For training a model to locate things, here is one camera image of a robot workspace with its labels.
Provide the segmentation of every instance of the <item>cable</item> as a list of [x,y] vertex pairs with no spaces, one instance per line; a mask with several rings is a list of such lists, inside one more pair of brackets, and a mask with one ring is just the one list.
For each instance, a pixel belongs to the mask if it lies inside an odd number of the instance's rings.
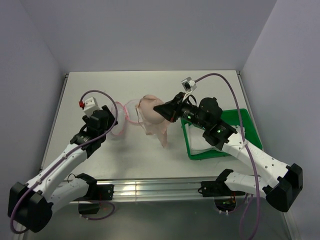
[[237,206],[237,204],[235,205],[235,208],[232,211],[228,211],[228,214],[234,213],[236,211],[238,211],[240,209],[240,207],[242,207],[242,205],[246,202],[247,198],[248,198],[249,194],[247,193],[244,197],[244,199],[242,200],[242,202],[240,203],[239,206]]
[[100,138],[103,138],[104,136],[106,136],[110,131],[111,129],[116,125],[116,122],[117,122],[117,119],[118,119],[118,108],[117,108],[117,105],[115,103],[115,101],[112,99],[112,97],[110,97],[108,94],[106,94],[105,92],[103,91],[100,91],[100,90],[89,90],[89,91],[86,91],[80,98],[80,101],[82,102],[84,97],[89,94],[89,93],[100,93],[102,95],[105,95],[107,98],[109,98],[112,102],[112,104],[114,105],[114,108],[115,108],[115,116],[114,116],[114,122],[112,123],[111,127],[105,131],[103,134],[101,134],[100,136],[97,136],[83,144],[80,144],[78,146],[76,146],[75,148],[71,149],[69,152],[67,152],[65,154],[65,156],[63,156],[59,161],[57,161],[45,174],[43,174],[43,176],[34,184],[32,185],[22,196],[21,198],[18,200],[18,202],[16,203],[16,205],[14,206],[13,208],[13,211],[12,211],[12,214],[11,214],[11,217],[10,217],[10,229],[11,231],[14,233],[14,234],[23,234],[25,233],[26,231],[28,231],[29,229],[26,228],[25,230],[23,231],[17,231],[15,229],[15,226],[14,226],[14,219],[15,219],[15,216],[17,214],[17,211],[18,211],[18,208],[20,207],[20,204],[23,202],[23,200],[25,199],[25,197],[27,195],[29,195],[31,193],[31,191],[37,187],[38,185],[40,185],[42,183],[42,181],[44,179],[46,179],[47,176],[49,176],[64,160],[66,160],[71,154],[73,154],[75,151],[77,151],[78,149],[81,149],[82,147],[88,145],[88,144],[91,144],[97,140],[99,140]]
[[242,216],[241,216],[241,220],[240,220],[240,224],[239,224],[239,234],[240,234],[240,237],[242,238],[242,236],[243,236],[243,224],[244,224],[244,221],[245,221],[245,213],[248,211],[248,209],[249,209],[249,206],[250,206],[250,204],[251,204],[251,202],[252,202],[252,200],[254,199],[254,195],[253,194],[251,194],[250,195],[250,199],[249,199],[249,202],[248,202],[248,204],[246,205],[246,207],[245,207],[245,209],[244,209],[244,212],[243,212],[243,214],[242,214]]
[[[222,78],[225,81],[225,83],[228,85],[228,87],[229,87],[229,89],[230,89],[230,91],[232,93],[234,102],[235,102],[236,110],[238,112],[241,137],[242,137],[242,142],[244,143],[245,142],[245,133],[244,133],[244,126],[243,126],[243,122],[242,122],[242,117],[241,117],[239,104],[238,104],[238,101],[237,101],[236,94],[235,94],[233,88],[231,87],[230,83],[228,82],[228,80],[223,75],[221,75],[219,73],[209,73],[207,75],[204,75],[204,76],[198,78],[194,82],[197,83],[197,82],[201,81],[202,79],[205,79],[205,78],[210,77],[210,76],[218,76],[218,77]],[[260,215],[261,215],[261,213],[260,213],[260,191],[259,191],[258,171],[257,171],[257,168],[256,168],[256,164],[255,164],[254,158],[253,158],[253,156],[252,156],[247,144],[245,145],[245,149],[248,152],[248,155],[250,157],[250,161],[251,161],[251,164],[252,164],[253,173],[254,173],[254,180],[255,180],[255,191],[256,191],[256,222],[255,222],[255,226],[254,226],[253,232],[248,238],[248,240],[252,240],[254,238],[254,236],[256,235],[256,233],[257,233],[258,226],[259,226],[259,221],[260,221]],[[245,210],[243,212],[242,218],[245,217],[245,215],[246,215],[246,213],[248,211],[250,203],[251,203],[251,201],[248,203],[248,206],[246,206],[246,208],[245,208]],[[243,239],[241,226],[242,225],[240,224],[239,233],[240,233],[240,237]]]
[[73,176],[76,178],[76,175],[74,175],[73,173],[70,173],[70,174],[68,175],[68,177],[66,178],[66,181],[68,182],[68,184],[70,183],[70,182],[69,182],[69,177],[70,177],[71,175],[73,175]]
[[85,219],[88,219],[88,220],[98,221],[98,220],[106,219],[106,218],[110,217],[110,216],[115,212],[115,210],[116,210],[116,206],[115,206],[112,202],[110,202],[110,201],[89,200],[88,202],[91,202],[91,203],[100,203],[100,204],[101,204],[101,203],[106,203],[106,204],[111,205],[111,207],[112,207],[111,212],[109,212],[107,215],[105,215],[105,216],[103,216],[103,217],[97,217],[97,218],[95,218],[95,217],[88,217],[88,216],[86,216],[86,215],[81,215],[81,217],[83,217],[83,218],[85,218]]

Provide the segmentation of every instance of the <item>gray wall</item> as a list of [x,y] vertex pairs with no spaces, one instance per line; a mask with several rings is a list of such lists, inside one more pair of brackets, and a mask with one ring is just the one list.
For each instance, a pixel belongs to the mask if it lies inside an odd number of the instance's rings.
[[66,71],[241,70],[276,0],[21,0]]
[[10,187],[38,170],[63,75],[18,0],[0,1],[0,238],[7,239]]
[[265,149],[303,168],[292,206],[302,238],[320,236],[320,1],[278,0],[241,75]]

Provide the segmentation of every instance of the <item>black bracket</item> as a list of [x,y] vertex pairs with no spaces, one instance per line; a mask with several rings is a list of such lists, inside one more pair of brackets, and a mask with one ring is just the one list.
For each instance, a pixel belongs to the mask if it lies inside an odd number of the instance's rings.
[[228,175],[232,172],[233,170],[231,169],[225,169],[222,173],[220,173],[215,181],[202,181],[201,187],[198,189],[198,193],[202,194],[204,198],[245,195],[246,193],[244,191],[231,191],[225,184]]

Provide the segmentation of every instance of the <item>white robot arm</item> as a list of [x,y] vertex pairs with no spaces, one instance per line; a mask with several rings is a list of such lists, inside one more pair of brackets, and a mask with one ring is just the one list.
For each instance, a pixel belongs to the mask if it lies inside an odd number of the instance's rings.
[[57,187],[106,140],[106,134],[117,124],[117,111],[113,116],[107,106],[100,109],[93,97],[81,101],[80,107],[85,113],[82,118],[85,125],[61,155],[26,184],[17,182],[10,189],[8,216],[14,233],[21,232],[14,229],[13,220],[37,233],[48,224],[52,214],[71,201],[78,198],[94,200],[97,180],[87,174],[79,174],[69,184]]
[[[221,119],[222,109],[215,97],[202,99],[199,106],[188,101],[190,93],[196,88],[195,83],[211,75],[219,76],[217,73],[211,73],[196,81],[190,77],[183,80],[182,85],[186,93],[178,93],[173,100],[155,106],[153,110],[172,123],[182,118],[203,129],[202,136],[210,145],[234,156],[252,169],[248,148],[257,174],[260,175],[258,177],[260,196],[266,198],[275,209],[287,212],[303,188],[302,168],[295,163],[289,166],[278,161],[246,139],[243,140],[239,132]],[[230,196],[234,191],[241,191],[243,194],[257,193],[254,176],[242,175],[230,169],[224,170],[216,181],[202,182],[200,189],[204,197]]]

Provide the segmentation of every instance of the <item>table surface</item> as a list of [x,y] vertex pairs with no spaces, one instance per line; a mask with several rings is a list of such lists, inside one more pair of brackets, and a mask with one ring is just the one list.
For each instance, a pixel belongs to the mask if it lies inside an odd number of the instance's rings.
[[[84,92],[101,90],[122,104],[147,94],[167,102],[183,91],[183,79],[197,79],[212,72],[220,73],[228,79],[239,107],[248,109],[234,70],[71,72],[42,166],[45,168],[55,160],[83,126],[84,113],[79,108],[78,101]],[[204,97],[216,97],[223,110],[236,108],[228,86],[217,76],[200,81],[193,95],[198,103]],[[88,96],[94,96],[100,106],[112,105],[111,101],[101,94],[92,93]],[[170,124],[167,133],[168,146],[163,148],[154,135],[146,135],[139,125],[127,122],[122,137],[107,139],[72,173],[86,173],[98,180],[211,177],[218,176],[224,169],[252,174],[249,167],[232,156],[190,160],[180,121]]]

